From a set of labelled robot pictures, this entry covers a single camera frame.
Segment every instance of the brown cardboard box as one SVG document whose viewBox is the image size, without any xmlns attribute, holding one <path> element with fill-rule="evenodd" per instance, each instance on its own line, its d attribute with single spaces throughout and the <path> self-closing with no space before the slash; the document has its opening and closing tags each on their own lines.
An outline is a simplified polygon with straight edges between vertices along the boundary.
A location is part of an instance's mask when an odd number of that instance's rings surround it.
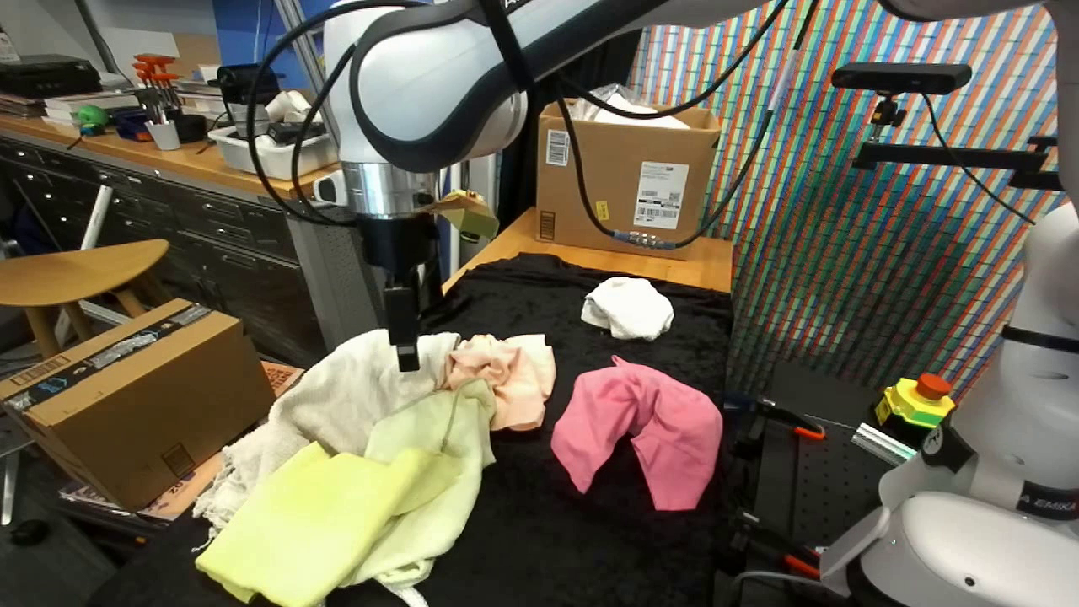
<svg viewBox="0 0 1079 607">
<path fill-rule="evenodd" d="M 675 243 L 701 227 L 717 118 L 697 107 L 679 118 L 684 132 L 572 120 L 588 197 L 607 231 Z M 642 253 L 642 245 L 604 237 L 581 206 L 572 147 L 557 106 L 539 114 L 537 214 L 539 240 Z"/>
<path fill-rule="evenodd" d="M 98 497 L 143 509 L 274 406 L 236 316 L 168 301 L 0 381 L 0 406 Z"/>
</svg>

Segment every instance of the white cloth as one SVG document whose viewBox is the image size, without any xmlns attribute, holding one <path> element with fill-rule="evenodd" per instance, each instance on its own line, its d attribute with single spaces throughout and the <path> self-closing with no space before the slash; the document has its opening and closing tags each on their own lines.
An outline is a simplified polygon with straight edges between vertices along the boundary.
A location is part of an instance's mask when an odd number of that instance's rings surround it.
<svg viewBox="0 0 1079 607">
<path fill-rule="evenodd" d="M 675 306 L 647 279 L 610 278 L 584 296 L 581 319 L 616 340 L 653 340 L 672 330 Z"/>
<path fill-rule="evenodd" d="M 397 370 L 386 330 L 344 340 L 300 383 L 279 396 L 270 417 L 226 448 L 223 471 L 199 497 L 194 517 L 226 526 L 257 482 L 298 455 L 308 441 L 363 455 L 372 430 L 422 396 L 437 392 L 458 334 L 418 337 L 422 368 Z"/>
</svg>

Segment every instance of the pink cloth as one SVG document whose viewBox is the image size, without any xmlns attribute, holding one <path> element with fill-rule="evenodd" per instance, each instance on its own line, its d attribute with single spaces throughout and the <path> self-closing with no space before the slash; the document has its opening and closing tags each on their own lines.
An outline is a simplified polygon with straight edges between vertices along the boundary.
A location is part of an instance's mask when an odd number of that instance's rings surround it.
<svg viewBox="0 0 1079 607">
<path fill-rule="evenodd" d="M 701 502 L 721 446 L 721 415 L 707 396 L 613 359 L 613 368 L 575 378 L 549 448 L 575 493 L 588 493 L 624 435 L 635 441 L 653 509 L 684 513 Z"/>
<path fill-rule="evenodd" d="M 542 334 L 510 340 L 477 334 L 449 355 L 445 387 L 481 378 L 495 396 L 491 431 L 533 431 L 553 387 L 553 352 Z"/>
</svg>

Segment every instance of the cable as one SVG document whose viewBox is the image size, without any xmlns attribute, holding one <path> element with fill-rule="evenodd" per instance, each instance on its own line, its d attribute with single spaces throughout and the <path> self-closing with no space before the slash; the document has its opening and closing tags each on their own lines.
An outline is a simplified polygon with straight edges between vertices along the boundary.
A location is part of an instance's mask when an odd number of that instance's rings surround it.
<svg viewBox="0 0 1079 607">
<path fill-rule="evenodd" d="M 316 110 L 327 106 L 327 97 L 330 97 L 334 83 L 340 82 L 344 68 L 354 60 L 352 51 L 354 51 L 354 47 L 346 47 L 346 51 L 338 56 L 334 71 L 327 73 L 322 89 L 313 93 L 313 100 L 310 100 L 310 107 L 308 107 L 308 114 L 303 114 L 303 126 L 300 126 L 300 132 L 298 132 L 294 156 L 289 156 L 294 192 L 303 190 L 303 185 L 300 185 L 300 147 L 303 147 L 303 141 L 308 141 L 308 132 L 310 132 Z M 334 227 L 358 227 L 358 223 L 359 223 L 359 219 L 330 219 L 327 214 L 320 214 L 316 206 L 310 206 L 308 197 L 303 197 L 303 206 L 308 206 L 310 216 L 316 216 L 316 219 L 322 219 L 322 223 L 334 223 Z"/>
<path fill-rule="evenodd" d="M 740 605 L 740 588 L 746 582 L 796 582 L 796 588 L 812 588 L 812 591 L 825 591 L 825 593 L 835 593 L 830 588 L 824 588 L 820 581 L 808 581 L 808 578 L 796 578 L 796 572 L 781 572 L 781 569 L 740 569 L 733 582 L 733 597 L 729 597 L 729 607 L 738 607 Z"/>
<path fill-rule="evenodd" d="M 1002 209 L 1008 209 L 1008 214 L 1018 216 L 1021 223 L 1036 227 L 1032 216 L 1026 216 L 1021 209 L 1016 209 L 1016 206 L 1008 206 L 1002 197 L 995 197 L 995 192 L 955 156 L 955 147 L 948 144 L 948 140 L 944 140 L 944 132 L 939 132 L 939 120 L 938 120 L 938 110 L 934 110 L 932 93 L 919 93 L 919 100 L 925 100 L 925 107 L 932 110 L 932 127 L 934 127 L 939 147 L 952 152 L 952 158 L 956 163 L 956 168 L 960 168 L 991 204 L 999 204 Z"/>
<path fill-rule="evenodd" d="M 372 10 L 372 6 L 402 6 L 402 2 L 384 2 L 384 0 L 358 0 L 358 2 L 338 2 L 322 15 L 313 15 L 308 17 L 303 23 L 298 23 L 294 29 L 286 29 L 274 47 L 270 55 L 259 60 L 257 73 L 252 73 L 252 83 L 262 82 L 270 73 L 270 63 L 289 51 L 294 41 L 308 36 L 310 29 L 322 28 L 327 20 L 340 17 L 340 15 L 358 15 L 358 10 Z M 249 165 L 259 179 L 259 185 L 267 190 L 267 197 L 294 219 L 300 223 L 316 223 L 316 227 L 344 227 L 344 223 L 327 223 L 322 216 L 310 216 L 310 198 L 303 190 L 298 190 L 294 197 L 308 206 L 308 214 L 294 209 L 270 182 L 267 168 L 262 168 L 262 158 L 259 158 L 259 147 L 257 147 L 257 89 L 249 89 L 249 97 L 246 97 L 246 152 L 249 152 Z"/>
<path fill-rule="evenodd" d="M 800 23 L 800 34 L 796 34 L 792 51 L 802 47 L 802 41 L 806 41 L 806 34 L 808 34 L 808 28 L 812 28 L 816 6 L 820 6 L 820 0 L 808 2 L 806 17 L 802 17 L 802 23 Z M 690 106 L 701 100 L 701 97 L 707 97 L 707 93 L 714 93 L 717 83 L 726 83 L 726 82 L 733 79 L 733 71 L 753 55 L 753 47 L 767 34 L 767 28 L 775 23 L 775 17 L 780 17 L 781 10 L 784 10 L 784 0 L 781 0 L 781 2 L 765 17 L 765 23 L 753 34 L 753 41 L 749 41 L 746 51 L 736 56 L 736 63 L 733 63 L 711 89 L 706 89 L 706 93 L 693 93 Z M 711 231 L 717 227 L 721 214 L 736 204 L 746 176 L 749 176 L 753 165 L 754 165 L 754 156 L 763 152 L 763 144 L 765 144 L 765 140 L 767 140 L 771 118 L 775 118 L 775 110 L 767 107 L 765 118 L 763 118 L 763 126 L 757 126 L 757 132 L 754 132 L 754 141 L 753 141 L 753 147 L 749 147 L 749 156 L 746 156 L 746 163 L 740 163 L 740 168 L 738 168 L 738 176 L 736 176 L 736 182 L 733 182 L 729 192 L 717 198 L 717 206 L 701 219 L 701 227 L 697 227 L 690 237 L 684 237 L 684 240 L 653 243 L 653 240 L 642 240 L 642 237 L 631 237 L 631 233 L 613 233 L 613 231 L 607 231 L 607 227 L 596 219 L 596 214 L 593 214 L 593 206 L 589 206 L 589 197 L 588 197 L 581 141 L 575 141 L 575 127 L 572 127 L 572 118 L 571 118 L 571 107 L 567 107 L 562 89 L 558 89 L 557 100 L 558 100 L 558 114 L 562 114 L 562 120 L 567 120 L 567 134 L 571 134 L 571 147 L 572 147 L 572 168 L 575 168 L 575 197 L 581 197 L 581 204 L 584 204 L 588 219 L 589 219 L 593 231 L 600 231 L 604 237 L 610 237 L 610 240 L 616 240 L 616 243 L 642 245 L 642 251 L 680 251 L 680 245 L 690 245 L 693 240 L 701 240 L 706 233 L 711 233 Z M 666 114 L 666 110 L 684 110 L 684 106 L 675 106 L 675 107 L 658 110 L 658 114 L 642 114 L 642 110 L 610 107 L 607 100 L 600 100 L 600 107 L 607 107 L 607 110 L 613 110 L 613 114 L 624 114 L 624 118 L 661 118 L 661 114 Z"/>
<path fill-rule="evenodd" d="M 649 120 L 649 118 L 666 118 L 666 114 L 679 114 L 679 110 L 689 110 L 693 106 L 701 106 L 706 97 L 711 97 L 740 63 L 746 56 L 754 51 L 754 43 L 771 29 L 771 23 L 780 20 L 780 15 L 790 6 L 790 0 L 781 0 L 763 28 L 754 28 L 754 34 L 749 36 L 749 43 L 740 47 L 740 55 L 706 89 L 697 91 L 693 97 L 680 100 L 680 106 L 672 106 L 672 107 L 661 107 L 661 110 L 628 110 L 628 107 L 616 107 L 616 106 L 607 106 L 604 97 L 596 93 L 584 93 L 589 106 L 600 106 L 604 110 L 610 114 L 619 114 L 619 118 L 638 118 L 638 120 Z"/>
<path fill-rule="evenodd" d="M 721 204 L 707 214 L 707 219 L 706 219 L 690 237 L 684 237 L 684 240 L 658 243 L 653 237 L 613 233 L 613 231 L 607 231 L 607 227 L 596 219 L 596 209 L 589 206 L 589 192 L 588 192 L 588 179 L 584 179 L 588 173 L 584 173 L 581 141 L 575 141 L 575 127 L 572 127 L 572 118 L 571 118 L 571 107 L 567 107 L 567 97 L 558 93 L 557 106 L 558 106 L 562 120 L 567 120 L 567 134 L 571 134 L 571 147 L 572 147 L 575 197 L 581 197 L 581 204 L 584 204 L 588 219 L 589 219 L 604 237 L 610 237 L 610 240 L 616 240 L 616 243 L 642 245 L 642 251 L 684 251 L 684 245 L 690 245 L 693 240 L 701 240 L 706 233 L 711 233 L 711 231 L 717 227 L 726 206 L 738 197 L 738 190 L 740 190 L 740 182 L 746 182 L 754 156 L 757 156 L 763 144 L 765 144 L 767 126 L 771 126 L 771 110 L 767 110 L 767 114 L 763 118 L 763 127 L 757 127 L 757 134 L 754 134 L 754 141 L 753 141 L 753 147 L 749 147 L 749 156 L 746 156 L 736 182 L 729 185 L 729 192 L 721 197 Z"/>
</svg>

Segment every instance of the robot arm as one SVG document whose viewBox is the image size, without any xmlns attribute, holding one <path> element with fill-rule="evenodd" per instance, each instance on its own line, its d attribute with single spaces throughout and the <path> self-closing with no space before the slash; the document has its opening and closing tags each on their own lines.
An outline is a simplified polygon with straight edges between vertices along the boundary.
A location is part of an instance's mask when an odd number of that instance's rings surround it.
<svg viewBox="0 0 1079 607">
<path fill-rule="evenodd" d="M 428 214 L 437 168 L 506 147 L 525 120 L 525 89 L 604 41 L 649 23 L 706 28 L 763 0 L 449 0 L 358 6 L 327 23 L 340 173 L 363 260 L 384 271 L 386 334 L 402 370 L 418 368 L 418 316 L 437 292 Z"/>
<path fill-rule="evenodd" d="M 1032 0 L 881 0 L 897 17 L 980 17 Z M 925 458 L 882 475 L 881 509 L 824 550 L 901 605 L 1070 605 L 1079 593 L 1079 2 L 1054 20 L 1057 176 L 1071 206 L 1038 219 L 1008 330 Z"/>
<path fill-rule="evenodd" d="M 354 114 L 340 126 L 344 163 L 437 173 L 500 152 L 519 132 L 519 91 L 572 56 L 628 29 L 706 28 L 763 0 L 528 0 L 501 20 L 490 2 L 500 0 L 374 6 L 327 28 L 327 63 L 354 55 L 354 79 L 330 100 Z"/>
</svg>

